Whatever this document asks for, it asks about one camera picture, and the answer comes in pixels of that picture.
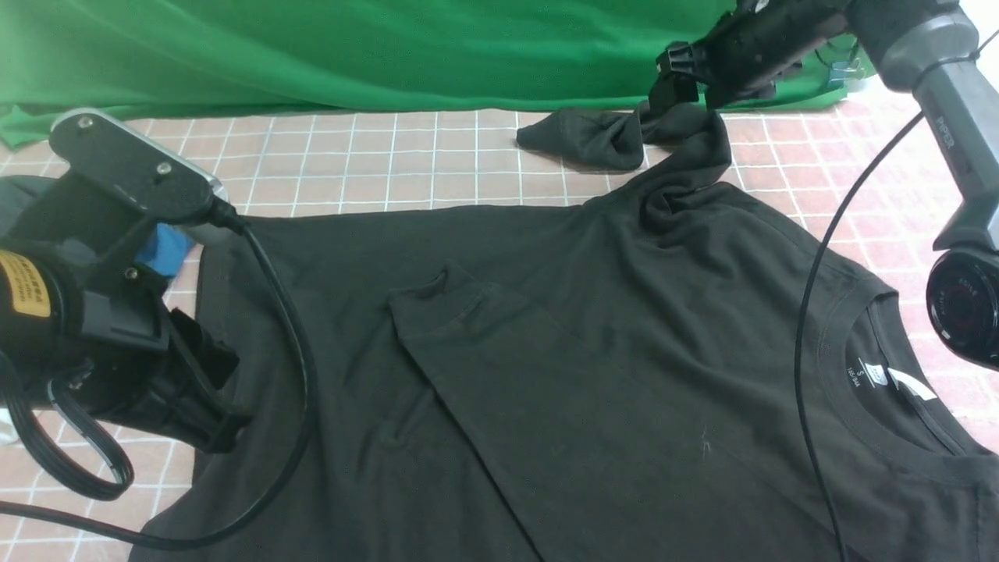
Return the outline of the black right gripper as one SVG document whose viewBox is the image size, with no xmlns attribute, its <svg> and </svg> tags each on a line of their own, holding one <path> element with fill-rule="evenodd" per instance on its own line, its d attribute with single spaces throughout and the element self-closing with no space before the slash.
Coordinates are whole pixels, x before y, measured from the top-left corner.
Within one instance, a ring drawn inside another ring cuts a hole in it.
<svg viewBox="0 0 999 562">
<path fill-rule="evenodd" d="M 667 45 L 656 58 L 649 109 L 703 101 L 721 110 L 771 99 L 777 80 L 795 74 L 802 60 L 847 30 L 846 1 L 738 1 L 702 38 Z"/>
</svg>

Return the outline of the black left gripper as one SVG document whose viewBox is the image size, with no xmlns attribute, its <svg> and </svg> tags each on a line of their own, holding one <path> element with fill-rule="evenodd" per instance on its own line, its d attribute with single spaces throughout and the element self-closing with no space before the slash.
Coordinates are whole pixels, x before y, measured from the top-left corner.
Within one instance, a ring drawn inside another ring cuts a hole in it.
<svg viewBox="0 0 999 562">
<path fill-rule="evenodd" d="M 60 379 L 97 420 L 225 454 L 252 420 L 220 396 L 239 360 L 136 262 L 154 228 L 82 176 L 56 179 L 2 238 L 2 351 L 33 407 Z"/>
</svg>

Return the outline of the gray right robot arm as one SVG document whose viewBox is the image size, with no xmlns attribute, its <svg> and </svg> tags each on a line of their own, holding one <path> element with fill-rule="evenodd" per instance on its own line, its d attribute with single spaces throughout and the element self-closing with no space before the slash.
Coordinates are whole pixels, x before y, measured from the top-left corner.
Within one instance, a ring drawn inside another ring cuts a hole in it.
<svg viewBox="0 0 999 562">
<path fill-rule="evenodd" d="M 649 93 L 654 113 L 767 99 L 821 44 L 850 34 L 884 86 L 920 107 L 961 204 L 935 239 L 926 285 L 945 347 L 998 365 L 998 96 L 979 71 L 979 31 L 956 1 L 738 1 L 699 39 L 668 45 Z"/>
</svg>

